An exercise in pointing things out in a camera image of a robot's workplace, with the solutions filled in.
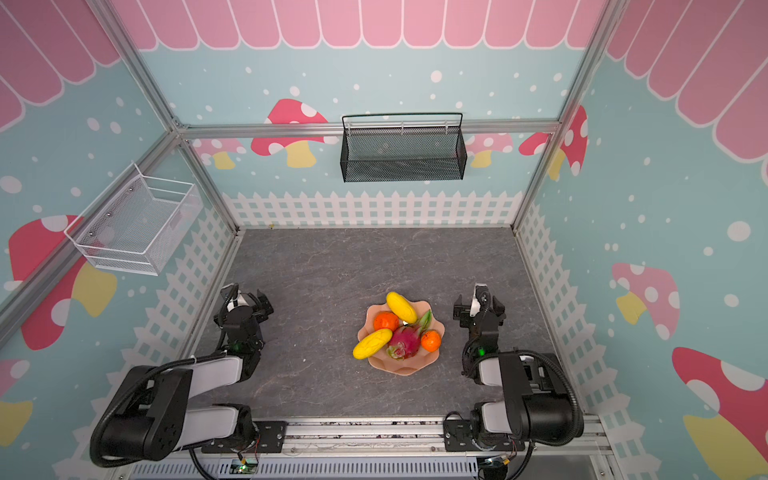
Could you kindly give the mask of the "orange tangerine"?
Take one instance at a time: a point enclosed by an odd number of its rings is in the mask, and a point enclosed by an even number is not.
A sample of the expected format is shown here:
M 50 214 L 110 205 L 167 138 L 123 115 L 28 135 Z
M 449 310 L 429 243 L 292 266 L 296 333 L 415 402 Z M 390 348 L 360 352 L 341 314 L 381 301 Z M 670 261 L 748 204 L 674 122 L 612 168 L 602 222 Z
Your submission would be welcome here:
M 400 326 L 401 320 L 391 311 L 381 311 L 375 316 L 373 320 L 373 328 L 375 331 L 387 329 L 394 332 Z
M 421 347 L 429 352 L 436 352 L 442 345 L 442 336 L 436 330 L 428 330 L 420 337 Z

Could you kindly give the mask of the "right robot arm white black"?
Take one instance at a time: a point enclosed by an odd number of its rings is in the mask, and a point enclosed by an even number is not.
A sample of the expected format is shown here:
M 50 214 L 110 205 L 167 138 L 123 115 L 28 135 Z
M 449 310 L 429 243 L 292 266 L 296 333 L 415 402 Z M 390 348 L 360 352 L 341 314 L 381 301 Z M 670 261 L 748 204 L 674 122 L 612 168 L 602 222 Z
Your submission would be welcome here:
M 533 442 L 565 446 L 584 432 L 584 413 L 575 389 L 553 354 L 502 351 L 505 306 L 485 284 L 476 284 L 470 303 L 458 299 L 453 319 L 468 331 L 462 375 L 501 389 L 498 401 L 475 404 L 467 420 L 444 419 L 444 438 L 455 450 L 517 450 Z

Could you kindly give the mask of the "pink dragon fruit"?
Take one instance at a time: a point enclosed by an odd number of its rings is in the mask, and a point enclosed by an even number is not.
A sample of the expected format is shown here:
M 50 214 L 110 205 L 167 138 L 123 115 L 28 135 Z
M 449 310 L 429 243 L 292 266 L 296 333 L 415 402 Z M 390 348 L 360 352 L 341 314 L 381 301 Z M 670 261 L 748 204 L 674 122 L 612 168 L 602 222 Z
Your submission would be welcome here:
M 430 328 L 433 313 L 428 310 L 417 322 L 399 327 L 392 336 L 386 354 L 394 360 L 415 356 L 421 348 L 421 337 Z

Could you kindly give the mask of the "yellow mango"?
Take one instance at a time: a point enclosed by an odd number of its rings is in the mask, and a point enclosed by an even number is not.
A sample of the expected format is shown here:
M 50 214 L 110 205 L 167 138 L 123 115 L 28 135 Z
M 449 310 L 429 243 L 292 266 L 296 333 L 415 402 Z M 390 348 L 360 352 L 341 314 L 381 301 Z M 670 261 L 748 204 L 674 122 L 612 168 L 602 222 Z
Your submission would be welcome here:
M 357 360 L 364 360 L 373 356 L 387 346 L 392 337 L 392 330 L 380 329 L 374 331 L 358 342 L 353 349 L 353 357 Z
M 406 324 L 413 324 L 419 320 L 414 307 L 399 293 L 389 292 L 386 295 L 386 303 L 391 312 Z

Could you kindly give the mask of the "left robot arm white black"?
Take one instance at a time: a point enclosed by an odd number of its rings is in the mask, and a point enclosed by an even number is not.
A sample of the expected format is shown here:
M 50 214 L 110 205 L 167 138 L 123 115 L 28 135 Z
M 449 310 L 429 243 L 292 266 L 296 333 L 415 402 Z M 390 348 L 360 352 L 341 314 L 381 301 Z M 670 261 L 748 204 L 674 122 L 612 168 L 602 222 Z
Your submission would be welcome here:
M 236 283 L 223 287 L 220 295 L 223 302 L 213 317 L 219 338 L 212 353 L 140 365 L 126 374 L 91 434 L 94 465 L 117 468 L 187 450 L 200 468 L 196 451 L 207 445 L 238 455 L 264 447 L 249 406 L 189 405 L 203 393 L 249 380 L 261 360 L 261 325 L 274 312 L 268 297 L 261 291 L 244 293 Z

